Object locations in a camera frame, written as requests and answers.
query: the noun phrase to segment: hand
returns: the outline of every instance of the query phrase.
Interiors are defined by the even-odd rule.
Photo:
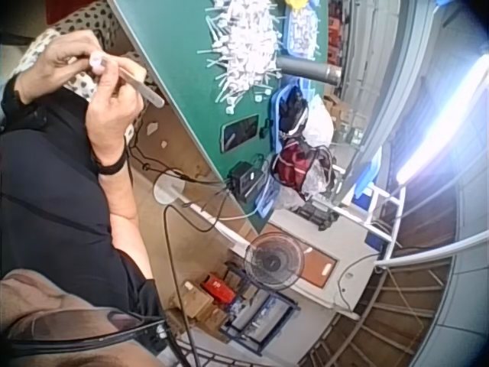
[[[105,55],[107,64],[86,112],[86,129],[92,149],[104,166],[113,165],[125,149],[124,133],[144,107],[129,84],[118,90],[119,67],[144,82],[146,70],[132,60]]]
[[[21,101],[27,105],[59,89],[89,68],[89,56],[97,50],[101,47],[92,31],[77,31],[55,38],[36,63],[17,77],[14,88]]]

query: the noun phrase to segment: electric fan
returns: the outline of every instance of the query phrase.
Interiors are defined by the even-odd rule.
[[[303,268],[303,250],[293,237],[284,233],[257,237],[244,255],[244,269],[248,277],[274,291],[294,284]]]

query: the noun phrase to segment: red backpack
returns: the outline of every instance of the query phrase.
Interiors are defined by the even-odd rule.
[[[283,149],[275,156],[271,170],[278,182],[304,197],[304,180],[315,160],[321,164],[328,190],[331,190],[335,185],[334,157],[327,147],[313,148],[302,138],[289,138],[283,143]]]

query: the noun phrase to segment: black shirt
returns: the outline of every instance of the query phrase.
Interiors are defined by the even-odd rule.
[[[162,314],[153,280],[112,245],[108,204],[85,130],[88,103],[67,89],[0,135],[0,275],[26,268],[94,306]]]

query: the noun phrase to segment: polka dot cloth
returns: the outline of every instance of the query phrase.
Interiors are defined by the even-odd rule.
[[[107,2],[93,2],[85,8],[75,11],[37,37],[28,48],[25,55],[21,58],[18,66],[12,72],[12,76],[32,67],[39,55],[55,37],[83,29],[91,29],[93,31],[103,50],[109,50],[114,47],[117,34],[122,31],[121,25],[115,19]],[[135,51],[128,52],[122,56],[132,59],[139,64],[142,64],[143,67],[146,67],[142,62],[140,55]],[[157,90],[157,86],[150,76],[146,77],[145,83],[152,88],[152,90]],[[80,73],[69,80],[64,87],[72,90],[74,93],[90,102],[93,93],[96,91],[97,85],[88,73]],[[144,110],[136,119],[136,124],[141,120],[146,109],[147,103],[145,101]]]

